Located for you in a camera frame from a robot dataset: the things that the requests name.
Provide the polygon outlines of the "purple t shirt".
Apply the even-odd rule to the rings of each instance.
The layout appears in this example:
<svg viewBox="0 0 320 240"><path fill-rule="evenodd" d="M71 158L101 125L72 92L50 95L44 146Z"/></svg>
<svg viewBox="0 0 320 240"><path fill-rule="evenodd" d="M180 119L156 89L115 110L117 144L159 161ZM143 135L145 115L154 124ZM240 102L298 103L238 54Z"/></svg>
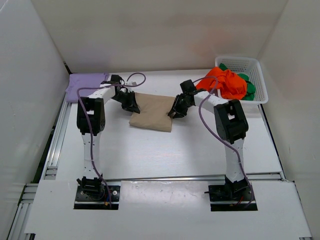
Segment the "purple t shirt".
<svg viewBox="0 0 320 240"><path fill-rule="evenodd" d="M108 73L72 73L69 75L69 84L66 92L67 103L77 103L79 88L98 88L109 77Z"/></svg>

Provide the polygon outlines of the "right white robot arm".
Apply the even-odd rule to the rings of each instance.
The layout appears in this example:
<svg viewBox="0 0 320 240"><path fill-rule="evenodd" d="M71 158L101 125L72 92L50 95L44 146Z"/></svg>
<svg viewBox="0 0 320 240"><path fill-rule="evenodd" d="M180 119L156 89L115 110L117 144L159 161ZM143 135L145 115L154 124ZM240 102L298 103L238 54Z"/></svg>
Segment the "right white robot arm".
<svg viewBox="0 0 320 240"><path fill-rule="evenodd" d="M180 84L181 94L175 97L168 116L183 118L188 109L198 107L200 120L207 130L225 146L226 173L225 186L233 194L249 186L243 167L243 145L249 124L238 99L226 100L200 88L192 80ZM214 115L216 131L212 131L202 116L202 109Z"/></svg>

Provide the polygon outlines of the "beige t shirt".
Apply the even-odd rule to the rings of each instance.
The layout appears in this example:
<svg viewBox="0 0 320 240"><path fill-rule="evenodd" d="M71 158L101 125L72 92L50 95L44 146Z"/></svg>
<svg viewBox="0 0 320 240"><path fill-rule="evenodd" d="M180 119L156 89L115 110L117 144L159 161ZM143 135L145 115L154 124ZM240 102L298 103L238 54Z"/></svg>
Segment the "beige t shirt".
<svg viewBox="0 0 320 240"><path fill-rule="evenodd" d="M140 113L132 113L129 120L131 127L168 133L172 131L172 118L168 113L173 106L174 97L137 92L135 99Z"/></svg>

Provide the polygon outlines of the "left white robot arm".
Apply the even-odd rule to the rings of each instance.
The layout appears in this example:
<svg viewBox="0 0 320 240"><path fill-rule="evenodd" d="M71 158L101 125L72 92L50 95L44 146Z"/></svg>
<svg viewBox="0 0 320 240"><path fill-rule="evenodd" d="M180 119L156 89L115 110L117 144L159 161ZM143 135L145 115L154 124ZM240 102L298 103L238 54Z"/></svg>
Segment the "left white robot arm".
<svg viewBox="0 0 320 240"><path fill-rule="evenodd" d="M121 103L123 110L140 113L132 88L145 83L146 76L141 72L132 73L127 80L112 74L98 87L80 87L76 126L80 131L84 147L83 177L78 179L82 191L94 200L105 199L112 202L112 193L103 178L100 164L100 139L106 126L105 104L109 100Z"/></svg>

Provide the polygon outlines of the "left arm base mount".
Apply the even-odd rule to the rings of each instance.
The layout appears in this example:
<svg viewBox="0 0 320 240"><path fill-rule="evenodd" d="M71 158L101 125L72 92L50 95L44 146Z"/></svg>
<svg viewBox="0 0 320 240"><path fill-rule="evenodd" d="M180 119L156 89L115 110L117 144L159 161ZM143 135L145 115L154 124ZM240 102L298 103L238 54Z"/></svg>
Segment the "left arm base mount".
<svg viewBox="0 0 320 240"><path fill-rule="evenodd" d="M121 196L120 185L106 185L98 178L77 179L73 208L75 210L118 210Z"/></svg>

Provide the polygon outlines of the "orange t shirt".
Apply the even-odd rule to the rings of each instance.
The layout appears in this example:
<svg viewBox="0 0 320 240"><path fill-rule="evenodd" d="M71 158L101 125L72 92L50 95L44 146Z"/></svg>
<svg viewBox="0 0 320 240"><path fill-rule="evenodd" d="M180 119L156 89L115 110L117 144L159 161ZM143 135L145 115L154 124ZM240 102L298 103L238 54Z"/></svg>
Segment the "orange t shirt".
<svg viewBox="0 0 320 240"><path fill-rule="evenodd" d="M241 100L247 94L248 86L242 77L231 70L222 70L219 67L214 67L195 87L197 89L205 89L208 92L215 87L220 90L222 98Z"/></svg>

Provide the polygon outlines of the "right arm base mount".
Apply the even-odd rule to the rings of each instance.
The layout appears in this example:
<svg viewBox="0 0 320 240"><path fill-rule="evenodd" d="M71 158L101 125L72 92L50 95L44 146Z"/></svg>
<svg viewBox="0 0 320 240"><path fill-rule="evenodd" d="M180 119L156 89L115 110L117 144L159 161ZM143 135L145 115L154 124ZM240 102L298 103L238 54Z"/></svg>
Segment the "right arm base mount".
<svg viewBox="0 0 320 240"><path fill-rule="evenodd" d="M249 187L232 193L226 185L209 185L204 192L209 197L211 212L254 212L258 206Z"/></svg>

